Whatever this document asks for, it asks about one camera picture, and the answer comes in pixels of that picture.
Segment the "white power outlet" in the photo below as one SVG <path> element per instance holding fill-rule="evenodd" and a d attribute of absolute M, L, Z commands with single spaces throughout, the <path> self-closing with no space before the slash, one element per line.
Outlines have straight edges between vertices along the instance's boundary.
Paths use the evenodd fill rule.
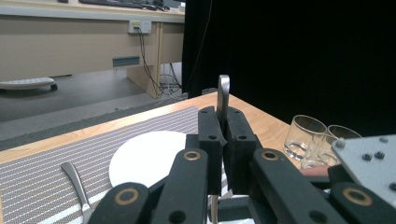
<path fill-rule="evenodd" d="M 151 21 L 129 21 L 128 23 L 129 34 L 150 34 Z"/>

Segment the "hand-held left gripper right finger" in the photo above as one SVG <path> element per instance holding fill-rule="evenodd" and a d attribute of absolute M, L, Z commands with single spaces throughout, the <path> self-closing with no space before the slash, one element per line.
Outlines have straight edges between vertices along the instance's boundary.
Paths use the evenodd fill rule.
<path fill-rule="evenodd" d="M 241 110 L 233 107 L 228 110 L 225 138 L 223 162 L 228 188 L 234 195 L 247 195 L 251 183 L 249 162 L 261 144 Z"/>

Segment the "black curtain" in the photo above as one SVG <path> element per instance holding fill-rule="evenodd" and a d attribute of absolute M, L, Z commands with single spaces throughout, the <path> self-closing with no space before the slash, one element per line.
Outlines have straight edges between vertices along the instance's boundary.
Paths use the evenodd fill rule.
<path fill-rule="evenodd" d="M 182 90 L 221 75 L 285 122 L 396 133 L 396 0 L 186 0 Z"/>

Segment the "striped placemat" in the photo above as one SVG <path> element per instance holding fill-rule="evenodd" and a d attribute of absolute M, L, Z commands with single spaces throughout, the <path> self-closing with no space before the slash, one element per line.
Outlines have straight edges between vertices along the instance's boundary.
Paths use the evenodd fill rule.
<path fill-rule="evenodd" d="M 96 206 L 113 188 L 108 168 L 114 153 L 133 137 L 157 131 L 197 133 L 198 108 L 191 106 L 0 164 L 3 223 L 81 224 L 78 196 L 61 164 L 75 165 L 90 205 Z"/>

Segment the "black keyboard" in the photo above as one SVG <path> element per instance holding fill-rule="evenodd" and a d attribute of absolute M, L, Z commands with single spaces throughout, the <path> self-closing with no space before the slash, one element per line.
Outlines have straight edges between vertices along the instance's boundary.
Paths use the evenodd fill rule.
<path fill-rule="evenodd" d="M 130 0 L 78 0 L 81 4 L 107 6 L 107 7 L 127 7 L 142 9 L 143 6 L 139 3 Z"/>

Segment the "white plate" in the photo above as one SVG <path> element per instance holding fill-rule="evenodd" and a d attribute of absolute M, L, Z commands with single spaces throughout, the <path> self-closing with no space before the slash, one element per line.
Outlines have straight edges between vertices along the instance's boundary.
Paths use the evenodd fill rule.
<path fill-rule="evenodd" d="M 135 182 L 151 187 L 169 174 L 177 153 L 185 148 L 186 136 L 185 133 L 157 131 L 128 140 L 110 161 L 111 186 Z"/>

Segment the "beige desk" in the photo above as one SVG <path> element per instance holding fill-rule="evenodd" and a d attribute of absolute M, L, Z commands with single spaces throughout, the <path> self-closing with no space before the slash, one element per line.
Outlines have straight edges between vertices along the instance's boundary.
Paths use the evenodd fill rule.
<path fill-rule="evenodd" d="M 156 98 L 165 63 L 181 61 L 185 15 L 81 4 L 78 0 L 0 0 L 0 82 L 116 69 Z M 150 34 L 129 34 L 129 21 L 151 21 Z"/>

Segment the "metal fork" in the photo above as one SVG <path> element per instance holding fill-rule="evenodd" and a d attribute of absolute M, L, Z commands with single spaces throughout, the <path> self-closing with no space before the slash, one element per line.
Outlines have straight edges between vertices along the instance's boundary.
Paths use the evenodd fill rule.
<path fill-rule="evenodd" d="M 228 75 L 220 75 L 218 80 L 218 99 L 217 99 L 217 110 L 216 115 L 219 121 L 221 131 L 224 132 L 226 128 L 226 119 L 229 103 L 229 91 L 230 91 L 230 78 Z M 212 195 L 210 197 L 210 217 L 212 224 L 219 224 L 218 222 L 218 195 Z"/>

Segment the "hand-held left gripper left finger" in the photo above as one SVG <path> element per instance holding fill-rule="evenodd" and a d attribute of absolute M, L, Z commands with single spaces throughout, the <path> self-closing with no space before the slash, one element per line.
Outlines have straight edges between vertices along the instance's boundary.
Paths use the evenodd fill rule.
<path fill-rule="evenodd" d="M 198 111 L 198 133 L 188 134 L 186 148 L 200 148 L 208 156 L 207 194 L 221 194 L 223 147 L 227 141 L 223 137 L 213 106 Z"/>

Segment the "metal table knife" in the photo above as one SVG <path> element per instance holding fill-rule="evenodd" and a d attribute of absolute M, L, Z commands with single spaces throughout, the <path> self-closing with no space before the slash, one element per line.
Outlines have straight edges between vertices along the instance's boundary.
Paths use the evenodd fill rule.
<path fill-rule="evenodd" d="M 89 224 L 93 211 L 76 167 L 72 162 L 67 161 L 61 164 L 61 169 L 68 176 L 78 196 L 81 206 L 82 224 Z"/>

